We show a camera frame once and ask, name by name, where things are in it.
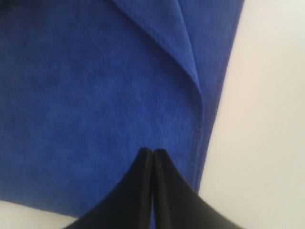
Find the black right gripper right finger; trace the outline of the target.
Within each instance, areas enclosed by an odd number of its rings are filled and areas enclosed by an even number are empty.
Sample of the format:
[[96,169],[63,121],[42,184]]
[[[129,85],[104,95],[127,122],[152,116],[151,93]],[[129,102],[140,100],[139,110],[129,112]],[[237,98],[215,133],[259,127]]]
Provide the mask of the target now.
[[204,202],[164,149],[154,151],[153,208],[157,229],[239,229]]

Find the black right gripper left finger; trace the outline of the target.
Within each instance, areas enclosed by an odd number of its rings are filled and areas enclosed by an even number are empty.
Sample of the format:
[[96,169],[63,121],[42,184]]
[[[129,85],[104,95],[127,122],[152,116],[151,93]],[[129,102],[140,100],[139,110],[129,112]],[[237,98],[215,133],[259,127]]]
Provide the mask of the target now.
[[97,206],[67,229],[148,229],[152,210],[153,152],[141,148],[131,167]]

